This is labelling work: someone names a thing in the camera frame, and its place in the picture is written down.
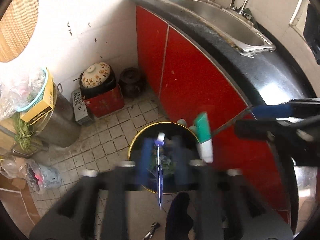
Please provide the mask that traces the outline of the dark clay jar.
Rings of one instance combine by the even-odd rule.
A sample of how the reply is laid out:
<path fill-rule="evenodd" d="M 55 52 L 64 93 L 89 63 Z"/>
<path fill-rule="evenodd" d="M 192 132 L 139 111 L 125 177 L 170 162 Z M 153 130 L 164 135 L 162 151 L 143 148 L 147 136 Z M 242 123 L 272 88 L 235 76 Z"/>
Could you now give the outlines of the dark clay jar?
<path fill-rule="evenodd" d="M 125 98 L 137 98 L 146 89 L 146 79 L 143 73 L 134 67 L 125 68 L 120 74 L 118 83 Z"/>

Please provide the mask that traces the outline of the green white tube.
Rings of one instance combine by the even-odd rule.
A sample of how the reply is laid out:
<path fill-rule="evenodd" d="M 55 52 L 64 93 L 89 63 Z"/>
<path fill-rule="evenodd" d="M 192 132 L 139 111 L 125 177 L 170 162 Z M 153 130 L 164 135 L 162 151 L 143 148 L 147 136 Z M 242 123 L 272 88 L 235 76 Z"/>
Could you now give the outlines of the green white tube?
<path fill-rule="evenodd" d="M 196 135 L 199 141 L 197 145 L 199 156 L 205 163 L 212 163 L 214 159 L 213 143 L 207 113 L 200 113 L 196 117 L 194 125 L 196 126 Z"/>

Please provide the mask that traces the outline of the grey perforated box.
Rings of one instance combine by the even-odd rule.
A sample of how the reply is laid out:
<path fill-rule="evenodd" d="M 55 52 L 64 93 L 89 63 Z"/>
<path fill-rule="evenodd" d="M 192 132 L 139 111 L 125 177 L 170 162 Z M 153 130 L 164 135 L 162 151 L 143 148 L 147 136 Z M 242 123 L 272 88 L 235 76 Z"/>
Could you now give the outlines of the grey perforated box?
<path fill-rule="evenodd" d="M 79 88 L 72 92 L 72 102 L 75 121 L 81 126 L 92 124 L 94 120 L 82 99 L 81 90 Z"/>

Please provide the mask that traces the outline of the teal plastic basket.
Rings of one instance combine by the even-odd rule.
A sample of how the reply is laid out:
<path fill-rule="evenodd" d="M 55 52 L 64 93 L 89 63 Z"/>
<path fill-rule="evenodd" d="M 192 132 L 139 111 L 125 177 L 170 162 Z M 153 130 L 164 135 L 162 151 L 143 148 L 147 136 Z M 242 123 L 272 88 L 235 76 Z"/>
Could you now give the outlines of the teal plastic basket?
<path fill-rule="evenodd" d="M 20 89 L 20 95 L 14 103 L 14 107 L 17 112 L 26 111 L 31 107 L 35 102 L 36 96 L 40 95 L 40 90 L 44 88 L 45 78 L 46 74 L 44 72 L 44 68 L 28 77 L 27 84 L 24 88 Z"/>

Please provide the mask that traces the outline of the purple white toothbrush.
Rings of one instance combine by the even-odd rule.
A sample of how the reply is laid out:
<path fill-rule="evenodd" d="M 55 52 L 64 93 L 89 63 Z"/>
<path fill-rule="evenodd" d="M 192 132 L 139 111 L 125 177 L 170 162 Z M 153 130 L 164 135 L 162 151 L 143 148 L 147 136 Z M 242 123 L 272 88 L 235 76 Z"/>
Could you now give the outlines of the purple white toothbrush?
<path fill-rule="evenodd" d="M 164 145 L 165 134 L 160 132 L 155 140 L 156 147 L 156 178 L 157 178 L 157 203 L 159 209 L 162 209 L 162 197 L 163 197 L 163 171 L 161 163 L 160 149 Z"/>

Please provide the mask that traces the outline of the clear plastic bag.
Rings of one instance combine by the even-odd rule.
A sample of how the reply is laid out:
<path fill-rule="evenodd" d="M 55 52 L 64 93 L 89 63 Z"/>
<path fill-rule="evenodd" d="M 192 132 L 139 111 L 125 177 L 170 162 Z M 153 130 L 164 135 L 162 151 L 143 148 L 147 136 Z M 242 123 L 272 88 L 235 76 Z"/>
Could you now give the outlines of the clear plastic bag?
<path fill-rule="evenodd" d="M 28 110 L 40 98 L 47 81 L 46 68 L 1 71 L 1 120 Z"/>

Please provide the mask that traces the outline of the green leafy vegetables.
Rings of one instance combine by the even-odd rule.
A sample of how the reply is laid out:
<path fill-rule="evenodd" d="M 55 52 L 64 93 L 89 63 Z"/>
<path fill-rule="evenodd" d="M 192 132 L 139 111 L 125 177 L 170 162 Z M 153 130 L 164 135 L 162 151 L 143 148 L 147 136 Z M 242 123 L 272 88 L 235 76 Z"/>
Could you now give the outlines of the green leafy vegetables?
<path fill-rule="evenodd" d="M 15 129 L 15 141 L 20 145 L 21 149 L 28 152 L 31 148 L 31 138 L 33 135 L 33 128 L 28 123 L 20 118 L 18 113 L 12 117 L 13 127 Z"/>

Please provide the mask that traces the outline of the yellow cardboard box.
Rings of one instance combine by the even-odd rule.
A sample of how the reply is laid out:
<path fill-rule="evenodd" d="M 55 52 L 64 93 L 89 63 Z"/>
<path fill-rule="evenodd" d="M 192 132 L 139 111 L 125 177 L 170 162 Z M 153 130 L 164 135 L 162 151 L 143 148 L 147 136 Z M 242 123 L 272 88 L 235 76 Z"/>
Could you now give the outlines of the yellow cardboard box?
<path fill-rule="evenodd" d="M 54 109 L 53 76 L 47 68 L 44 68 L 44 72 L 46 78 L 44 81 L 44 88 L 40 90 L 40 95 L 36 96 L 35 102 L 29 109 L 20 113 L 20 118 L 29 125 L 33 125 Z"/>

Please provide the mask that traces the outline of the round bamboo mat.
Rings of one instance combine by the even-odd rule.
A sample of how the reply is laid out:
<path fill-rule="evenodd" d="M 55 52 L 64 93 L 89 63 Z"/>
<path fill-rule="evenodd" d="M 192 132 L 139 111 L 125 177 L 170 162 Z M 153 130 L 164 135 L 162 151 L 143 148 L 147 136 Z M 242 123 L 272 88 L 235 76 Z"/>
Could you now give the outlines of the round bamboo mat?
<path fill-rule="evenodd" d="M 1 19 L 1 62 L 17 58 L 34 33 L 39 0 L 12 0 Z"/>

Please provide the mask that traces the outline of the red cabinet door right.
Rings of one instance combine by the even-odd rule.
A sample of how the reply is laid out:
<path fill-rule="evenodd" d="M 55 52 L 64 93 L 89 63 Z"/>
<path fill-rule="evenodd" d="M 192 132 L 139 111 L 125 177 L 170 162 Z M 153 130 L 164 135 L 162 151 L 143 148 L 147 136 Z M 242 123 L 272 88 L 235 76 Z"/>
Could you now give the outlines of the red cabinet door right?
<path fill-rule="evenodd" d="M 206 112 L 211 131 L 247 109 L 217 66 L 172 27 L 168 28 L 160 101 L 172 121 L 184 119 L 192 125 Z M 213 136 L 213 154 L 214 168 L 242 170 L 272 208 L 290 222 L 290 205 L 268 143 L 239 139 L 230 126 Z"/>

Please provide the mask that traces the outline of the red box under pot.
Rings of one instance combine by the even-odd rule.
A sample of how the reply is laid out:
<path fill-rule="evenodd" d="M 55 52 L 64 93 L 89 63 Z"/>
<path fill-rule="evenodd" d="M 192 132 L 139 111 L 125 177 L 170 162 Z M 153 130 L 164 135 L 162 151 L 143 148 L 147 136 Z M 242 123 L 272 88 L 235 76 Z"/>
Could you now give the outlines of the red box under pot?
<path fill-rule="evenodd" d="M 120 110 L 125 105 L 124 98 L 118 84 L 114 89 L 109 90 L 104 94 L 97 95 L 90 99 L 82 97 L 82 99 L 85 102 L 86 107 L 97 118 Z"/>

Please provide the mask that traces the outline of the plastic bag on floor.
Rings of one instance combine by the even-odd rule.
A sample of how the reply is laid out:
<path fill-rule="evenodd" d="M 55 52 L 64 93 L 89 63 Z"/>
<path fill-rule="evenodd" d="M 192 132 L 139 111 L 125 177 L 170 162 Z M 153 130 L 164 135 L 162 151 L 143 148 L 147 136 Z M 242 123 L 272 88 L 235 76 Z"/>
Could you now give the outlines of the plastic bag on floor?
<path fill-rule="evenodd" d="M 60 172 L 56 168 L 15 156 L 1 161 L 1 175 L 12 180 L 24 180 L 38 194 L 62 185 Z"/>

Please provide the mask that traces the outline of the stainless steel sink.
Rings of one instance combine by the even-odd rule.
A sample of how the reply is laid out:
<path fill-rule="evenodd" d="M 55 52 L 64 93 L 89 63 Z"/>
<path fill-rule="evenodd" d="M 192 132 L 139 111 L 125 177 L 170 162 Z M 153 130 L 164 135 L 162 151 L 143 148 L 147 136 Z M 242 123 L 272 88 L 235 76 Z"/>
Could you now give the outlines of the stainless steel sink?
<path fill-rule="evenodd" d="M 241 55 L 274 51 L 276 46 L 253 23 L 208 0 L 158 0 L 187 12 L 213 29 Z"/>

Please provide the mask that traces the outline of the floral ceramic pot lid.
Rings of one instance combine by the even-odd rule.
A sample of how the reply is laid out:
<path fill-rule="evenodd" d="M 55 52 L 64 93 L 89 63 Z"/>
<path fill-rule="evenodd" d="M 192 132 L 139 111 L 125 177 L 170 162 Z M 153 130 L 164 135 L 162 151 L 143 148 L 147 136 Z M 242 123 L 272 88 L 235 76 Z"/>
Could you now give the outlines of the floral ceramic pot lid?
<path fill-rule="evenodd" d="M 94 88 L 105 82 L 111 75 L 111 66 L 104 62 L 89 66 L 82 74 L 81 84 L 84 88 Z"/>

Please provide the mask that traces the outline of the red cabinet door left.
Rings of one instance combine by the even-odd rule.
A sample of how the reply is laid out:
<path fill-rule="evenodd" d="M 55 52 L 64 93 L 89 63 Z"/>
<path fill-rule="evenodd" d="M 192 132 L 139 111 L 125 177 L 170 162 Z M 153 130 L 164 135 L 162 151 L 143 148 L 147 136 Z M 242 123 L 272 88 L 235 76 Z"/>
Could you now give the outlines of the red cabinet door left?
<path fill-rule="evenodd" d="M 136 6 L 138 65 L 159 95 L 168 24 L 143 7 Z"/>

